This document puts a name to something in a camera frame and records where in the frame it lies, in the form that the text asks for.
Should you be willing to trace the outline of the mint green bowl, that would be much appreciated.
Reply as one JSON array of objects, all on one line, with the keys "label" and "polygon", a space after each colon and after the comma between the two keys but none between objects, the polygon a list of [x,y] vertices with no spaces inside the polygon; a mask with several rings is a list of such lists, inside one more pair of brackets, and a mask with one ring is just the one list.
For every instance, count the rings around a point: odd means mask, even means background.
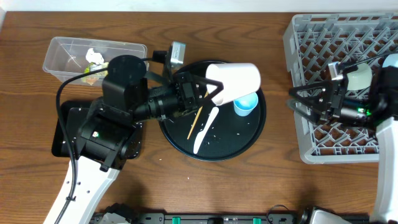
[{"label": "mint green bowl", "polygon": [[362,63],[358,65],[358,68],[355,71],[349,72],[347,77],[347,90],[356,91],[370,87],[373,74],[371,67],[366,63]]}]

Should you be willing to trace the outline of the white plastic knife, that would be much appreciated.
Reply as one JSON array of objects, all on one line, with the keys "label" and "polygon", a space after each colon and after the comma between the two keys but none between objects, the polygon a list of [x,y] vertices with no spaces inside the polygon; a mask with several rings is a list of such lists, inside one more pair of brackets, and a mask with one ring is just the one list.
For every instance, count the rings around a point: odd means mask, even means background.
[{"label": "white plastic knife", "polygon": [[204,137],[206,136],[210,126],[212,125],[213,121],[217,117],[218,113],[219,113],[219,108],[216,107],[216,106],[213,107],[211,112],[210,112],[210,114],[209,114],[208,120],[207,120],[207,122],[205,124],[205,127],[203,128],[202,131],[200,131],[197,134],[197,136],[195,138],[195,142],[194,142],[194,145],[193,145],[193,153],[194,154],[197,154],[199,152],[199,149],[200,149],[200,146],[201,146],[201,144],[202,144],[202,142],[204,140]]}]

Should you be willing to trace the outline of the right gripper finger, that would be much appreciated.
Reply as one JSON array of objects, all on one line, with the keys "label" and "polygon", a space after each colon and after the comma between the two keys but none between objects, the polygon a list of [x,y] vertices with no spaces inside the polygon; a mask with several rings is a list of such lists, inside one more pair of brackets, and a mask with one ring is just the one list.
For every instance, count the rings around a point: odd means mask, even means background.
[{"label": "right gripper finger", "polygon": [[332,99],[333,82],[324,81],[297,86],[289,90],[289,95],[310,109],[327,109]]},{"label": "right gripper finger", "polygon": [[289,99],[286,104],[291,110],[313,124],[328,124],[328,121],[322,120],[322,117],[319,114],[309,109],[298,100]]}]

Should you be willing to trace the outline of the light blue bowl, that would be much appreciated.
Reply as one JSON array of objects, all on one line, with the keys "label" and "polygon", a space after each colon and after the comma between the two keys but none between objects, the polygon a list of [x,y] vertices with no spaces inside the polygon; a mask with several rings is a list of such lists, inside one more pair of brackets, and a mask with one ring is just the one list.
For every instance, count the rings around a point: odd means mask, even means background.
[{"label": "light blue bowl", "polygon": [[390,54],[383,61],[382,68],[394,67],[398,68],[398,54]]}]

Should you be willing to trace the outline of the pink plastic cup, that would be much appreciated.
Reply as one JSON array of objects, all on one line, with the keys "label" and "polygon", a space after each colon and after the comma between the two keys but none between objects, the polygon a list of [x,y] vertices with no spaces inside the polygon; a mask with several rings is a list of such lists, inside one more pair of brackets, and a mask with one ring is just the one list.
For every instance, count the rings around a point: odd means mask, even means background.
[{"label": "pink plastic cup", "polygon": [[254,93],[261,85],[261,74],[252,63],[213,63],[207,67],[205,77],[223,84],[223,90],[211,99],[216,106]]}]

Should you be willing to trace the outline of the wooden chopstick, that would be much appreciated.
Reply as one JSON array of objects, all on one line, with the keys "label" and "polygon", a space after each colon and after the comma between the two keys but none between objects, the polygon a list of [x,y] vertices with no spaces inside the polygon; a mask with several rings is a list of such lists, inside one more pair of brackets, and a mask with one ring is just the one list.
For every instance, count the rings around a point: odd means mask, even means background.
[{"label": "wooden chopstick", "polygon": [[195,119],[193,120],[193,123],[192,123],[192,125],[191,125],[190,131],[189,131],[188,136],[187,136],[187,140],[189,140],[189,139],[190,139],[190,136],[192,135],[192,132],[193,132],[193,130],[194,130],[194,128],[195,128],[195,125],[196,125],[196,123],[197,123],[197,121],[198,121],[198,118],[199,118],[199,116],[200,116],[200,113],[201,113],[202,109],[203,109],[203,106],[201,106],[201,107],[198,109],[198,111],[197,111],[197,113],[196,113],[196,115],[195,115]]}]

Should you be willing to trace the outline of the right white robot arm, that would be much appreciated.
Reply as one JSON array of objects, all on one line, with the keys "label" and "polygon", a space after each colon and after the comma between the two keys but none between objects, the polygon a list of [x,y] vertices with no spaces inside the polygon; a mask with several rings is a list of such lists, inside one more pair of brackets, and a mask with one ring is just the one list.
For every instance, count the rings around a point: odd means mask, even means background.
[{"label": "right white robot arm", "polygon": [[355,80],[365,60],[329,64],[330,80],[293,87],[287,105],[313,124],[373,130],[380,147],[370,223],[397,223],[397,53],[383,54],[379,73]]}]

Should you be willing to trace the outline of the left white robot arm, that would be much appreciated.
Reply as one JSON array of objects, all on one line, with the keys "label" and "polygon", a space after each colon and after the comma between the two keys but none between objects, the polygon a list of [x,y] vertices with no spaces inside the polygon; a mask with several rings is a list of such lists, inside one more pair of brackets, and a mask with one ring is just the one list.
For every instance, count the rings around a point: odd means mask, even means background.
[{"label": "left white robot arm", "polygon": [[143,122],[186,116],[224,88],[219,81],[188,71],[172,73],[165,51],[152,60],[164,66],[164,77],[148,72],[144,58],[113,58],[103,68],[102,97],[91,103],[74,133],[67,129],[63,113],[58,113],[70,163],[46,223],[88,223],[126,161],[139,153]]}]

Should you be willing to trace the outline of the blue plastic cup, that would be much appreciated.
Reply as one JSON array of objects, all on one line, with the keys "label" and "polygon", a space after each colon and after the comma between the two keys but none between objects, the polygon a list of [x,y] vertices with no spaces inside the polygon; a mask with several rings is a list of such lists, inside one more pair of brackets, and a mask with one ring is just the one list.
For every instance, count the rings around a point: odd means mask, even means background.
[{"label": "blue plastic cup", "polygon": [[234,112],[238,116],[247,116],[257,106],[259,98],[256,92],[240,97],[233,101]]}]

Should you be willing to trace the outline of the white tissue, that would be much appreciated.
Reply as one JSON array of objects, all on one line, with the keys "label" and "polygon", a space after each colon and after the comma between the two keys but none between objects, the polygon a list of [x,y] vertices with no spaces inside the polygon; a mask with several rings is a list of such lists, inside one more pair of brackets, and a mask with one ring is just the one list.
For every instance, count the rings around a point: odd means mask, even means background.
[{"label": "white tissue", "polygon": [[103,56],[100,53],[95,52],[94,48],[88,49],[85,58],[89,63],[93,63],[95,65],[101,65],[104,63]]}]

